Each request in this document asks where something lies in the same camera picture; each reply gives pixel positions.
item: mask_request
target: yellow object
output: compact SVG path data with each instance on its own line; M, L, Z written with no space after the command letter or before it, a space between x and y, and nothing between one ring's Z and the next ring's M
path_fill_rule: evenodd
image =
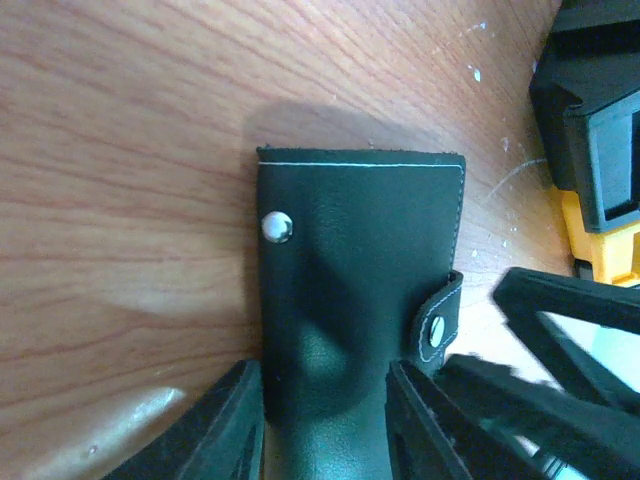
M578 194L560 193L571 252L575 258L591 262L593 279L620 287L640 284L640 222L607 233L587 233Z

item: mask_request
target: wood grain surface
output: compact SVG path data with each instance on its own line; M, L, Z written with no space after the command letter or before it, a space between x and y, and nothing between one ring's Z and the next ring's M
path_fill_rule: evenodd
M559 0L8 0L0 478L97 478L259 355L255 147L454 151L461 334L542 378L488 299L569 272L529 105Z

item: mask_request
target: silver stud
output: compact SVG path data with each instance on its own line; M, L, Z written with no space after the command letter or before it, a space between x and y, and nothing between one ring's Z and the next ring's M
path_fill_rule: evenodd
M432 347L439 347L442 343L442 337L444 336L444 317L438 315L431 322L431 329L429 330L429 343Z
M293 220L286 213L271 212L262 219L262 234L271 243L284 243L293 234Z

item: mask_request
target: leather wallet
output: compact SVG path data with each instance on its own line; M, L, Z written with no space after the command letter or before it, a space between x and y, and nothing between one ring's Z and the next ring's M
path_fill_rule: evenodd
M389 363L432 373L457 332L464 158L258 155L262 368L277 476L391 479ZM280 237L265 225L274 214L286 219Z

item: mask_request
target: scratch on table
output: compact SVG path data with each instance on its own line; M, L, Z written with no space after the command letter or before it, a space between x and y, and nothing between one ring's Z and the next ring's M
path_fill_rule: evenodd
M500 182L491 189L491 191L489 192L489 194L485 197L484 201L487 202L491 197L493 197L493 195L500 190L500 188L507 183L512 177L514 177L515 175L519 174L522 170L524 170L525 168L531 167L532 165L537 165L539 163L544 163L546 162L547 159L546 158L537 158L535 160L529 160L528 162L524 162L522 165L517 166L516 168L514 168L513 170L511 170L511 172L509 172L509 174L504 177L502 180L500 180Z

